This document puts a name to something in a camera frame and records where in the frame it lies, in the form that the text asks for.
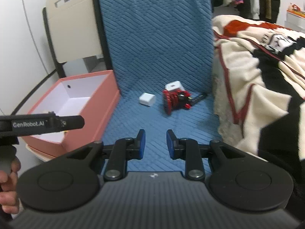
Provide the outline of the person's left hand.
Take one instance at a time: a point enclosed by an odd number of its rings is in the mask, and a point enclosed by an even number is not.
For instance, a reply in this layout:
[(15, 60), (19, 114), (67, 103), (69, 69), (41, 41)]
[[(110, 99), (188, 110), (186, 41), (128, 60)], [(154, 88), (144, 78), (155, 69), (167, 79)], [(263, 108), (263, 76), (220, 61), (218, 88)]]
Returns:
[(17, 157), (11, 163), (11, 173), (1, 171), (1, 208), (6, 214), (17, 214), (19, 212), (19, 199), (16, 192), (18, 182), (18, 171), (21, 163)]

